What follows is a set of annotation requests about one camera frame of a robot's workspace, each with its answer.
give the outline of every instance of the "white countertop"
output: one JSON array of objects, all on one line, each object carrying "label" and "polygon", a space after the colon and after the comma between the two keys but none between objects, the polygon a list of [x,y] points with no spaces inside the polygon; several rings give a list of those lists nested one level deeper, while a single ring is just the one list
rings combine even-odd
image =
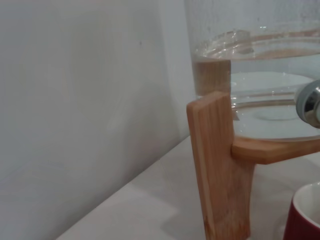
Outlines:
[{"label": "white countertop", "polygon": [[[320,181],[320,154],[257,165],[254,240],[281,240],[291,197]],[[57,240],[205,240],[190,137],[105,200]]]}]

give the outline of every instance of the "wood grain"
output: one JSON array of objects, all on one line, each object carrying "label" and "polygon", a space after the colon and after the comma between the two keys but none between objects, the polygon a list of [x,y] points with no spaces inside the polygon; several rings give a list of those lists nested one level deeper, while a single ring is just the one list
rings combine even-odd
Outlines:
[{"label": "wood grain", "polygon": [[308,141],[267,141],[245,137],[234,138],[232,157],[255,164],[273,164],[320,152],[320,139]]},{"label": "wood grain", "polygon": [[214,91],[189,103],[187,117],[206,239],[246,240],[255,164],[231,156],[230,92]]},{"label": "wood grain", "polygon": [[193,63],[196,94],[198,96],[205,96],[213,91],[229,92],[230,71],[230,60],[199,58]]}]

